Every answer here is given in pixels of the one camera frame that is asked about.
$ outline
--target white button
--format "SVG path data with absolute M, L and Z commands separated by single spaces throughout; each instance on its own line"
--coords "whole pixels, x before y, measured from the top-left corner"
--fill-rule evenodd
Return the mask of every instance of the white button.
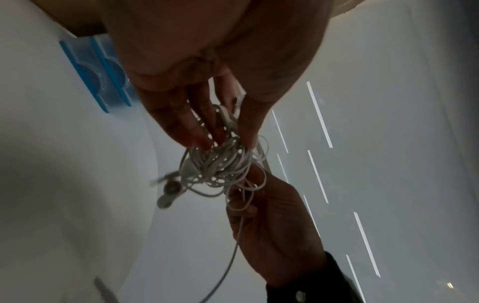
M 301 292 L 301 291 L 298 291 L 296 293 L 296 301 L 298 301 L 298 303 L 305 303 L 306 302 L 306 294 Z

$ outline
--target dark sleeve cuff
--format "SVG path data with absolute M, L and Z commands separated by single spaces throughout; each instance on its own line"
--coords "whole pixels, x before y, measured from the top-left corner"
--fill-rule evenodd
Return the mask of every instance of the dark sleeve cuff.
M 268 303 L 327 303 L 357 302 L 333 256 L 326 253 L 327 262 L 320 271 L 299 278 L 278 289 L 266 285 Z

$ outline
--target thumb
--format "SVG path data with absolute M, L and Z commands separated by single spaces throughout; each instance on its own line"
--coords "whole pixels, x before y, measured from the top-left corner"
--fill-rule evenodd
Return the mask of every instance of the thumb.
M 273 105 L 274 102 L 260 102 L 249 95 L 244 97 L 238 118 L 238 135 L 248 149 L 256 147 L 259 129 Z

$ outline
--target plastic case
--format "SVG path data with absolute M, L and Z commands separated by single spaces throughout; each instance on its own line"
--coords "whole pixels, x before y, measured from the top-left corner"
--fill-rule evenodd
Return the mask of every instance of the plastic case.
M 125 107 L 108 73 L 93 50 L 90 38 L 82 37 L 60 42 L 78 75 L 104 112 Z
M 108 34 L 96 35 L 90 38 L 90 42 L 123 101 L 128 106 L 138 102 L 138 96 L 118 60 L 110 36 Z

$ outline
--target hand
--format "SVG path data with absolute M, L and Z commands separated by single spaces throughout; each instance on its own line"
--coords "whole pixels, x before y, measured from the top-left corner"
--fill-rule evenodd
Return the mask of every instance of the hand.
M 269 109 L 296 82 L 323 39 L 332 0 L 100 0 L 120 61 L 145 108 L 186 147 L 224 139 L 208 79 L 234 111 L 247 92 L 239 136 L 253 148 Z
M 247 179 L 257 185 L 264 174 L 252 165 Z M 244 205 L 238 188 L 230 191 L 230 206 Z M 241 212 L 227 208 L 233 237 L 238 240 L 244 217 L 239 248 L 244 257 L 272 287 L 281 287 L 324 266 L 326 254 L 298 192 L 271 174 L 266 186 L 254 192 L 250 206 Z

